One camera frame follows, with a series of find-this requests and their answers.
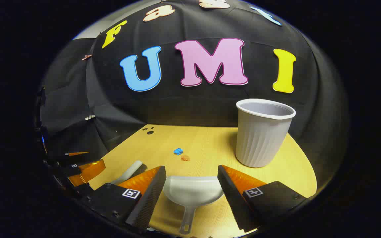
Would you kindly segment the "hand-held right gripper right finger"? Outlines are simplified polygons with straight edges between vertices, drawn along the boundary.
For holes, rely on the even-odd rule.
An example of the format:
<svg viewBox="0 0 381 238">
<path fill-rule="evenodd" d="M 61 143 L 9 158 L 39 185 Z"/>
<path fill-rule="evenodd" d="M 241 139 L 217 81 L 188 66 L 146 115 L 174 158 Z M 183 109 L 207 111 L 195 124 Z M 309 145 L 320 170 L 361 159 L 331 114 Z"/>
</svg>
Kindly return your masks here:
<svg viewBox="0 0 381 238">
<path fill-rule="evenodd" d="M 225 165 L 218 166 L 217 178 L 238 228 L 245 232 L 279 223 L 306 200 L 279 181 L 266 183 Z"/>
</svg>

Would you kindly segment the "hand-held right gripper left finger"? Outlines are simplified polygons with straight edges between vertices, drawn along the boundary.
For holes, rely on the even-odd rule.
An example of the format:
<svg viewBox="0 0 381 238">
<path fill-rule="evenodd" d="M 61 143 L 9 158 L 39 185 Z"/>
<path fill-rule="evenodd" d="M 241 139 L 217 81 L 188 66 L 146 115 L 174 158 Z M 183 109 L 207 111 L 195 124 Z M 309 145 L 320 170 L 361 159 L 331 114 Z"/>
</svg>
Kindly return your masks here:
<svg viewBox="0 0 381 238">
<path fill-rule="evenodd" d="M 81 203 L 115 226 L 146 230 L 165 180 L 165 166 L 157 166 L 119 184 L 105 183 Z"/>
</svg>

